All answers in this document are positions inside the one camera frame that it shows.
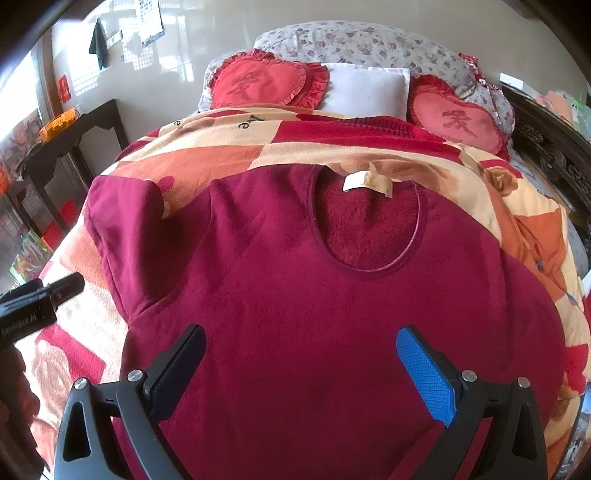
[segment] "paper on wall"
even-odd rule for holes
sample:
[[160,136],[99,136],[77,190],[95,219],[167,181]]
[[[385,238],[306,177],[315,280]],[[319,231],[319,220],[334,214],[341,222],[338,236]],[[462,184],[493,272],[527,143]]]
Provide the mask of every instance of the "paper on wall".
[[135,0],[135,14],[143,47],[164,35],[158,0]]

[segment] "chinese character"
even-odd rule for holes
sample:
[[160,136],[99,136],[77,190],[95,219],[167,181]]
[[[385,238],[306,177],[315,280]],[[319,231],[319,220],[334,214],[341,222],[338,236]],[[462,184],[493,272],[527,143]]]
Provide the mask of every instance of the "chinese character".
[[444,127],[456,127],[456,129],[462,129],[467,134],[475,137],[476,135],[468,128],[467,122],[472,120],[464,110],[448,110],[443,112],[441,116],[449,116],[452,118],[451,122],[443,124]]
[[246,91],[251,83],[255,83],[261,76],[261,72],[248,72],[241,77],[234,80],[235,87],[232,90],[228,90],[231,95],[240,95],[243,100],[251,100],[248,92]]

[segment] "heart-shaped cushion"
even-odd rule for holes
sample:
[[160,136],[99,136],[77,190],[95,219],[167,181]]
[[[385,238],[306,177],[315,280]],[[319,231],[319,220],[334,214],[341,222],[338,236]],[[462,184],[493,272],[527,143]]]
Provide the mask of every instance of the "heart-shaped cushion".
[[327,70],[320,64],[279,60],[252,50],[227,59],[209,86],[212,108],[274,103],[313,109],[327,82]]
[[490,113],[460,100],[447,84],[434,83],[411,89],[408,113],[413,123],[447,140],[499,153],[505,140]]

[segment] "blanket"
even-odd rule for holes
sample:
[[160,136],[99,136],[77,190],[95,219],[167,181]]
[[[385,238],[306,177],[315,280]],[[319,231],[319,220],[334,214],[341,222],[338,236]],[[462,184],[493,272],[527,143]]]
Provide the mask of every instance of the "blanket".
[[[394,141],[393,128],[413,129],[414,140]],[[403,136],[409,137],[408,131]],[[163,193],[165,215],[188,204],[211,179],[284,163],[325,164],[343,175],[373,170],[397,181],[414,180],[448,198],[527,267],[556,306],[567,347],[564,380],[544,433],[548,447],[563,447],[591,372],[589,326],[567,240],[566,213],[506,161],[451,142],[433,147],[435,138],[388,118],[346,119],[260,105],[219,109],[141,138],[104,174],[155,182]],[[118,380],[127,331],[83,220],[44,272],[46,283],[72,271],[82,273],[87,282],[81,295],[60,308],[57,324],[43,330],[35,346],[32,373],[40,385],[42,406],[32,428],[50,464],[72,382],[82,376],[93,383]],[[549,472],[555,467],[549,465]]]

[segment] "wall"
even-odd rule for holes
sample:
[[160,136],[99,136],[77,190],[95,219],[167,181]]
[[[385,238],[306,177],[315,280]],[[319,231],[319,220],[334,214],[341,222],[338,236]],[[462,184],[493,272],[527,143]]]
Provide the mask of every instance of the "wall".
[[[567,51],[541,22],[520,17],[502,0],[161,0],[165,35],[142,48],[132,0],[108,0],[83,22],[53,29],[56,79],[68,78],[66,107],[83,111],[117,98],[131,140],[197,108],[208,62],[251,47],[261,33],[303,21],[341,19],[388,24],[415,31],[456,51],[480,58],[491,79],[500,72],[541,93],[563,89],[584,98],[587,83]],[[99,71],[88,53],[97,16],[110,36],[111,65]],[[95,173],[119,153],[112,131],[85,135],[80,147]]]

